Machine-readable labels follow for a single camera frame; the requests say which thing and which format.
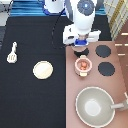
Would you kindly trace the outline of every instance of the white brush handle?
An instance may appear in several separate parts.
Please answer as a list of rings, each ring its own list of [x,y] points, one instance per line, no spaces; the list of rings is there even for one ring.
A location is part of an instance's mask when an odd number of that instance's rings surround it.
[[[13,46],[12,46],[12,52],[15,53],[16,52],[16,47],[17,47],[17,43],[14,42]]]

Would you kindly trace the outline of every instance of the pink surface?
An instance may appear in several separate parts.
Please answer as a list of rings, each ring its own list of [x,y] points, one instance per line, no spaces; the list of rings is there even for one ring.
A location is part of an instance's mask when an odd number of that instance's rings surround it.
[[[95,49],[100,44],[105,44],[111,48],[112,54],[109,57],[101,58],[96,55]],[[85,78],[81,78],[75,73],[77,57],[71,47],[66,48],[66,128],[90,128],[80,120],[75,110],[76,96],[88,86],[97,86],[106,90],[115,103],[120,103],[125,99],[126,88],[114,42],[91,43],[88,48],[90,52],[87,57],[92,61],[92,70]],[[98,65],[103,61],[108,61],[114,65],[115,73],[113,76],[105,77],[99,73]],[[128,128],[128,111],[116,111],[113,121],[105,128]]]

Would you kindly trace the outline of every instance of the stove burner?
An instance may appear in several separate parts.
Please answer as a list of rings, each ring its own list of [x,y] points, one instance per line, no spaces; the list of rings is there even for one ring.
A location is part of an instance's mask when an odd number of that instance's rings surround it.
[[[109,62],[102,62],[98,66],[100,74],[103,76],[112,76],[115,72],[114,66]]]
[[[106,45],[99,45],[96,48],[96,54],[102,58],[105,58],[111,54],[111,49]]]

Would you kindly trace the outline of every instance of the bowl rim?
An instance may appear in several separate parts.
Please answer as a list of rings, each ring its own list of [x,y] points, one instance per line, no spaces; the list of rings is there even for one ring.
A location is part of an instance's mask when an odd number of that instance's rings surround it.
[[[86,87],[86,88],[84,88],[82,91],[80,91],[80,92],[78,93],[77,97],[76,97],[75,108],[76,108],[77,115],[79,116],[79,118],[80,118],[85,124],[87,124],[87,125],[90,126],[90,127],[94,127],[94,128],[96,128],[96,127],[99,127],[99,128],[100,128],[100,127],[105,127],[105,126],[107,126],[108,124],[110,124],[110,123],[112,122],[112,120],[114,119],[114,117],[115,117],[115,109],[113,110],[111,119],[110,119],[106,124],[99,125],[99,126],[89,124],[89,123],[86,122],[86,121],[80,116],[80,114],[79,114],[79,111],[78,111],[78,108],[77,108],[77,102],[78,102],[79,96],[80,96],[85,90],[88,90],[88,89],[98,89],[98,90],[101,90],[101,91],[105,92],[105,93],[108,95],[108,97],[111,99],[112,104],[114,104],[114,101],[113,101],[112,97],[111,97],[111,96],[109,95],[109,93],[108,93],[107,91],[105,91],[104,89],[102,89],[102,88],[100,88],[100,87],[95,87],[95,86]]]

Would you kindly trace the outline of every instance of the pot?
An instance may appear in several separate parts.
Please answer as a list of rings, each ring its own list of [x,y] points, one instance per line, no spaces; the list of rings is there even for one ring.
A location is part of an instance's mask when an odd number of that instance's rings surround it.
[[[81,62],[86,62],[87,67],[85,70],[81,70]],[[85,77],[89,74],[89,72],[92,69],[92,62],[85,56],[85,55],[81,55],[80,58],[78,58],[75,62],[75,72],[81,76],[81,77]]]

